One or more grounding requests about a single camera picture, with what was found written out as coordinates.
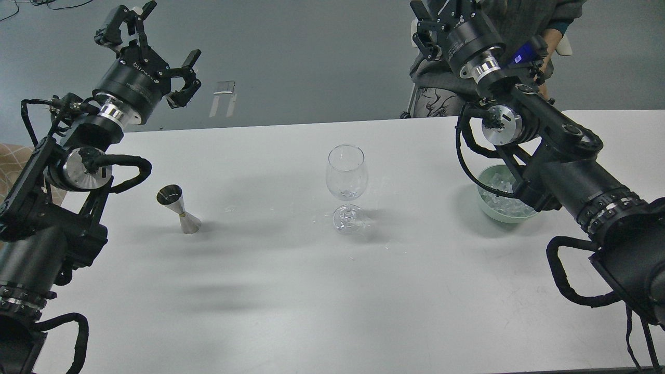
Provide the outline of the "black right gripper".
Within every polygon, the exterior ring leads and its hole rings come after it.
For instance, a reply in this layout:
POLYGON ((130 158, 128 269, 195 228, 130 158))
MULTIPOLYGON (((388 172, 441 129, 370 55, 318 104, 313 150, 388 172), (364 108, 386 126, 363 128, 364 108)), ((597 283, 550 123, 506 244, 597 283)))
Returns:
POLYGON ((416 16, 411 41, 427 61, 447 61, 461 78, 485 78, 500 69, 506 43, 479 2, 444 1, 433 11, 423 1, 409 6, 416 16))

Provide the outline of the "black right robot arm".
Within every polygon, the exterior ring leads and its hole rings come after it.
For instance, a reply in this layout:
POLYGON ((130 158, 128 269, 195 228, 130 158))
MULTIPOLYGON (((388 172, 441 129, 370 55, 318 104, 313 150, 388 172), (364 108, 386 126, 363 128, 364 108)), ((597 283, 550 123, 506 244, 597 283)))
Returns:
POLYGON ((650 326, 663 327, 663 198, 646 202, 597 161, 601 139, 549 99, 551 57, 583 1, 412 1, 409 109, 458 116, 456 151, 485 191, 535 211, 565 208, 588 240, 558 236, 546 254, 560 293, 641 318, 651 372, 663 373, 650 326))

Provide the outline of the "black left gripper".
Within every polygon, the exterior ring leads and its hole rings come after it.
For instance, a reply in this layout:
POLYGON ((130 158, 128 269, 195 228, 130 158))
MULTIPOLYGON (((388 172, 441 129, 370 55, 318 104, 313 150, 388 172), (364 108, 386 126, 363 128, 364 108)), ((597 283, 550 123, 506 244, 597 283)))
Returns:
POLYGON ((121 5, 111 10, 102 28, 94 35, 100 46, 113 50, 118 59, 110 66, 97 87, 93 97, 110 95, 129 105, 140 116, 139 125, 145 125, 156 106, 164 97, 171 109, 186 107, 202 83, 197 78, 194 66, 201 55, 195 49, 185 59, 181 67, 170 68, 148 45, 143 22, 149 17, 157 2, 147 2, 141 8, 121 5), (135 36, 124 49, 121 27, 125 25, 128 36, 135 36), (171 90, 171 81, 182 78, 183 87, 171 90))

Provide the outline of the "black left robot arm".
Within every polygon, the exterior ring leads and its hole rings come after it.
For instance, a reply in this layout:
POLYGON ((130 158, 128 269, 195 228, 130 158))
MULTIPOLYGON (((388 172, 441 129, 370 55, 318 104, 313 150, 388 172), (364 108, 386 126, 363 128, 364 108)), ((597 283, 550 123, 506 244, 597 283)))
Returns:
POLYGON ((192 50, 171 67, 148 45, 143 24, 157 2, 111 10, 95 42, 116 59, 88 99, 68 93, 24 99, 21 116, 35 149, 2 202, 2 373, 32 373, 49 330, 77 324, 69 373, 85 364, 89 324, 80 313, 42 321, 47 301, 73 272, 91 266, 108 241, 101 216, 110 194, 151 174, 139 156, 109 154, 126 126, 147 123, 159 102, 183 108, 201 87, 192 50))

